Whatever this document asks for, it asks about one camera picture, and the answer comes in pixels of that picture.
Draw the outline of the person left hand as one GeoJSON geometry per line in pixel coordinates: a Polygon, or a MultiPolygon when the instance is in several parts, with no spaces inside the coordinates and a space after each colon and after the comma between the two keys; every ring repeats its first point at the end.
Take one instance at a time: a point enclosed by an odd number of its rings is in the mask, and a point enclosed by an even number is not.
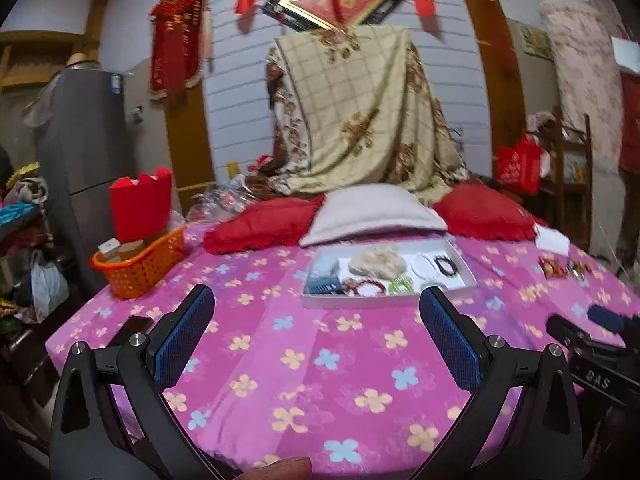
{"type": "Polygon", "coordinates": [[[245,471],[236,480],[306,480],[312,474],[308,457],[291,457],[258,469],[245,471]]]}

